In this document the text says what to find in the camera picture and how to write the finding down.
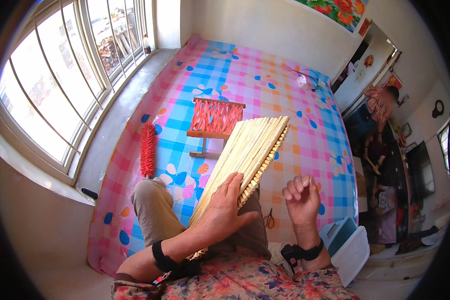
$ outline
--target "window frame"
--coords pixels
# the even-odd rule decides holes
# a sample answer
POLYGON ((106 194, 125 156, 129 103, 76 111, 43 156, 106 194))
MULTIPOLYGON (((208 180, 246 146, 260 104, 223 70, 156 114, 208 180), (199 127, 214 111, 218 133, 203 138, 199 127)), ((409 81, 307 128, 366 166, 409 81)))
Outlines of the window frame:
MULTIPOLYGON (((20 45, 30 33, 33 33, 35 30, 34 19, 36 21, 36 25, 39 26, 51 15, 57 12, 60 13, 60 3, 62 7, 66 7, 69 4, 73 5, 77 32, 83 43, 85 55, 90 62, 91 70, 94 72, 101 87, 101 90, 95 94, 98 103, 93 100, 83 117, 87 126, 91 126, 91 123, 95 118, 97 118, 97 114, 100 114, 99 110, 102 110, 101 114, 103 115, 103 113, 107 111, 108 107, 112 105, 114 99, 120 94, 121 89, 123 89, 128 82, 127 78, 129 78, 129 75, 133 76, 134 71, 130 74, 130 70, 138 69, 138 67, 156 51, 156 35, 153 32, 156 28, 156 26, 154 26, 155 24, 153 24, 153 20, 155 20, 155 0, 133 0, 134 9, 136 12, 137 33, 139 35, 141 31, 145 30, 146 33, 144 34, 147 34, 147 36, 150 37, 149 40, 150 46, 152 47, 152 52, 142 58, 145 53, 143 48, 143 40, 140 37, 138 39, 139 46, 133 50, 134 57, 132 55, 125 57, 122 61, 123 69, 121 69, 119 65, 110 75, 107 75, 98 53, 98 47, 95 44, 95 37, 91 27, 92 24, 88 14, 87 0, 45 0, 42 3, 39 3, 33 14, 29 16, 29 19, 18 33, 17 38, 15 38, 15 41, 9 51, 9 56, 12 55, 13 51, 17 49, 18 45, 20 45)), ((88 140, 93 139, 96 131, 94 128, 99 126, 102 118, 98 116, 98 119, 99 120, 93 124, 91 129, 88 129, 83 122, 77 124, 74 137, 70 141, 70 144, 78 149, 78 152, 68 146, 66 152, 64 153, 63 160, 60 162, 42 149, 22 129, 22 127, 11 116, 10 112, 4 106, 4 103, 0 98, 0 134, 4 136, 6 141, 17 149, 17 151, 22 154, 24 158, 28 159, 31 163, 38 166, 49 175, 68 185, 73 185, 76 181, 81 162, 74 162, 76 160, 75 157, 78 156, 79 161, 84 159, 84 154, 90 145, 88 140)))
POLYGON ((442 137, 447 132, 447 143, 448 143, 448 135, 450 130, 450 120, 448 120, 445 125, 437 133, 438 143, 440 144, 441 153, 443 155, 443 164, 445 165, 445 170, 447 171, 447 176, 450 176, 450 162, 448 161, 448 144, 447 144, 447 153, 445 154, 444 147, 442 145, 442 137))

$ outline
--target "floral painting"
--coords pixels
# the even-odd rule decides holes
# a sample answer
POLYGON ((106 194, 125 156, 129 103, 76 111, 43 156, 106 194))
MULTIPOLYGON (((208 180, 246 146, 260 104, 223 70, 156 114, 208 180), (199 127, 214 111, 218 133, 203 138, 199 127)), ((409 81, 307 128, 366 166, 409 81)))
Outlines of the floral painting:
POLYGON ((360 22, 369 0, 295 0, 328 16, 350 32, 360 22))

